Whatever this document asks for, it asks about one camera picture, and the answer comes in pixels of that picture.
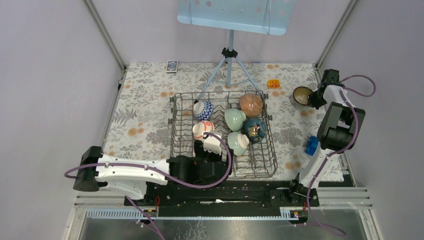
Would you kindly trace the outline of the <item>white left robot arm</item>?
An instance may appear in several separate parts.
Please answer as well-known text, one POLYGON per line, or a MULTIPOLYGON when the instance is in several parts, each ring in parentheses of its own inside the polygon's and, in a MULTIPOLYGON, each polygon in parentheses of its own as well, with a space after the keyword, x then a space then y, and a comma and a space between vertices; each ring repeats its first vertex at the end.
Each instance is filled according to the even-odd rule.
POLYGON ((148 206, 155 200, 149 184, 214 187, 232 173, 229 158, 204 150, 194 142, 195 155, 177 155, 168 159, 138 160, 107 155, 100 146, 91 146, 81 157, 73 189, 97 192, 105 189, 138 200, 148 206))

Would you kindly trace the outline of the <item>pale green checkered bowl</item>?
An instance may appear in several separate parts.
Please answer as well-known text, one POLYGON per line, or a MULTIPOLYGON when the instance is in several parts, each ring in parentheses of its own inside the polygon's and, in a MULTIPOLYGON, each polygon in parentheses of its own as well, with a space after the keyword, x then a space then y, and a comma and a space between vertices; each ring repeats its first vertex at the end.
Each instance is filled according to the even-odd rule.
POLYGON ((249 147, 249 139, 245 134, 239 132, 231 132, 227 136, 228 147, 233 150, 233 153, 240 157, 249 147))

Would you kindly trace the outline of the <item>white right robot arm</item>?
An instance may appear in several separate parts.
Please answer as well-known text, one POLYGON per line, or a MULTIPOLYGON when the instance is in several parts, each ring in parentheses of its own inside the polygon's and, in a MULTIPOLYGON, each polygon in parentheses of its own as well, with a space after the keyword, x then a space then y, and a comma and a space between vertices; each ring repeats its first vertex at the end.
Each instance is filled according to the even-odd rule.
POLYGON ((350 150, 356 142, 366 112, 352 104, 347 91, 339 71, 326 69, 317 90, 306 98, 308 106, 316 109, 326 107, 326 113, 317 134, 307 141, 305 153, 311 159, 290 182, 285 195, 293 206, 312 202, 315 197, 313 191, 319 186, 330 162, 350 150))

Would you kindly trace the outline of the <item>dark brown patterned bowl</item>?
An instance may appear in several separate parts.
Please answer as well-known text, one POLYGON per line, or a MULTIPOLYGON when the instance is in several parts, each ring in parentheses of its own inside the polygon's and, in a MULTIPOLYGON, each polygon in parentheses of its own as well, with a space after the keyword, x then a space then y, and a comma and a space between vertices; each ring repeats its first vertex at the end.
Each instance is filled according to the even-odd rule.
POLYGON ((313 91, 306 86, 299 86, 293 90, 292 96, 294 102, 299 106, 309 106, 309 95, 312 94, 313 91))

